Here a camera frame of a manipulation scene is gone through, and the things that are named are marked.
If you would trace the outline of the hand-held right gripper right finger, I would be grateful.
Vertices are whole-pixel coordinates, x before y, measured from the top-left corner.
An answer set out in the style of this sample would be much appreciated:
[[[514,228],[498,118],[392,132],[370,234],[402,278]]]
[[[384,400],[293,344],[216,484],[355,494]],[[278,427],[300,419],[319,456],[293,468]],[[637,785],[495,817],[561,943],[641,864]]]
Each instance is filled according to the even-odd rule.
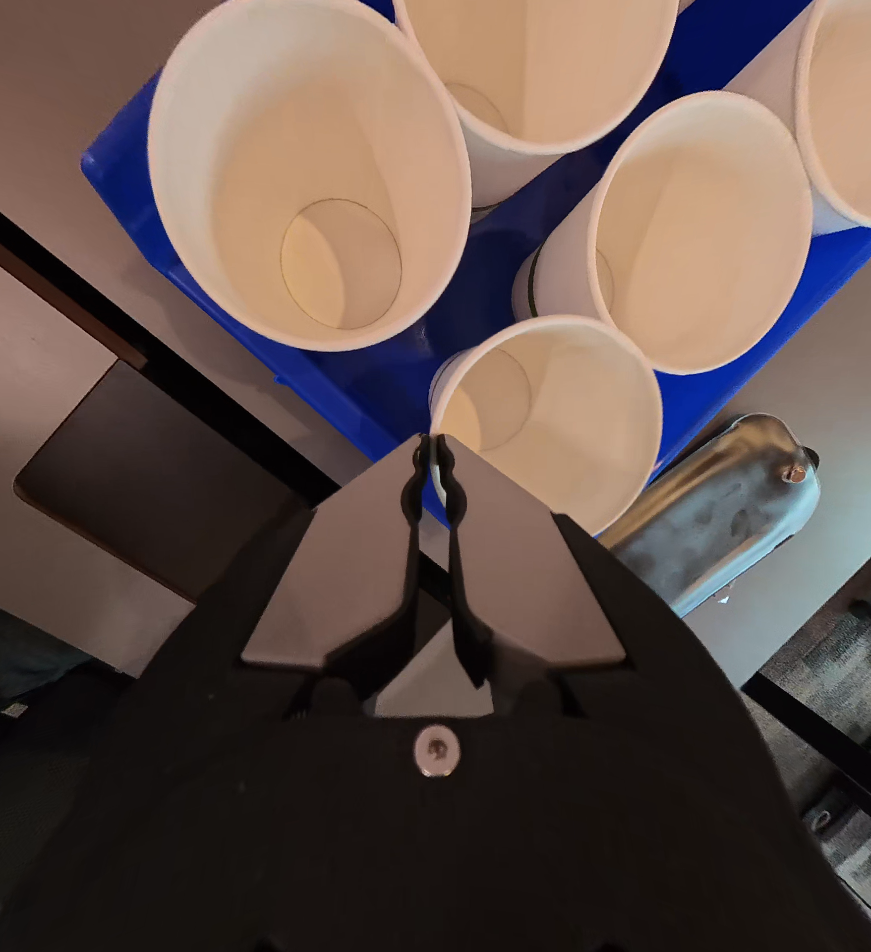
[[[553,512],[456,438],[433,445],[450,525],[453,643],[471,682],[520,689],[627,653]]]

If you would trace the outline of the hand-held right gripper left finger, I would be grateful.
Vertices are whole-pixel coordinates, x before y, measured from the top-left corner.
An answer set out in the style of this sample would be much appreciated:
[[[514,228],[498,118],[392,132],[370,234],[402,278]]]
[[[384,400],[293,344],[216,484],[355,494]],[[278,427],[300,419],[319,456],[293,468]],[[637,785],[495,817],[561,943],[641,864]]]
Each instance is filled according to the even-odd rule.
[[[361,701],[400,673],[415,643],[430,448],[427,434],[409,438],[315,508],[243,662],[343,679]]]

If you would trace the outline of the blue plastic bin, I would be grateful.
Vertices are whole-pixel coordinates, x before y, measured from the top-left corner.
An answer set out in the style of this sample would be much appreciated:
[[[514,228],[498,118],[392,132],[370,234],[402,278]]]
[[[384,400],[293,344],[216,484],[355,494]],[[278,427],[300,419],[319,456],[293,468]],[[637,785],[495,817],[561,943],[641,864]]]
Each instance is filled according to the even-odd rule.
[[[514,30],[521,2],[457,2],[460,26],[472,34],[455,49],[426,53],[465,114],[482,125],[531,143],[548,145],[524,125],[527,87],[520,41],[502,54],[502,33]],[[662,106],[690,93],[726,88],[812,2],[682,2],[668,50],[650,86],[630,114],[592,144],[566,154],[502,200],[495,184],[501,173],[483,170],[472,182],[475,216],[461,264],[439,301],[408,330],[359,351],[300,351],[243,327],[203,291],[172,250],[151,184],[146,134],[159,71],[84,152],[85,177],[129,234],[145,259],[221,327],[275,373],[320,416],[372,460],[386,455],[429,422],[429,384],[456,351],[481,344],[513,321],[511,291],[515,265],[558,226],[593,188],[634,127]],[[513,148],[505,139],[505,148]],[[751,351],[724,367],[696,375],[659,373],[665,422],[658,467],[671,463],[742,387],[871,258],[871,230],[845,230],[846,237],[814,237],[803,277],[776,326]]]

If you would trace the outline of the white paper cup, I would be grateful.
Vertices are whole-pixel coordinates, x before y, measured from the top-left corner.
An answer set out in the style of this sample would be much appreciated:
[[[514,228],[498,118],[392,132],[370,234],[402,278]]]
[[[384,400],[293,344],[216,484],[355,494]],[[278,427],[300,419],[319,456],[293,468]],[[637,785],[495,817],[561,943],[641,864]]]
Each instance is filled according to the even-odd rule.
[[[662,64],[678,1],[394,1],[453,98],[473,209],[608,135]]]
[[[514,317],[616,327],[653,369],[715,370],[781,317],[810,250],[810,182],[786,125],[703,91],[648,116],[519,268]]]
[[[652,367],[613,327],[529,318],[446,360],[429,433],[453,437],[591,536],[646,487],[663,434]]]
[[[364,349],[436,303],[468,233],[448,92],[360,2],[224,2],[178,43],[149,118],[156,208],[182,264],[241,325]]]
[[[814,1],[726,86],[788,127],[813,234],[871,229],[871,1]]]

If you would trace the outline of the dark grey side table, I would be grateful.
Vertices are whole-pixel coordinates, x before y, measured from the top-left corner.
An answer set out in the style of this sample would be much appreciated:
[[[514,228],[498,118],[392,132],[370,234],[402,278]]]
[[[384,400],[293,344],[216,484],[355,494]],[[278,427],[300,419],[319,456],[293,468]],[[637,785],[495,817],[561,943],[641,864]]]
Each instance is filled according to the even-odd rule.
[[[15,476],[17,497],[189,602],[308,506],[117,360]]]

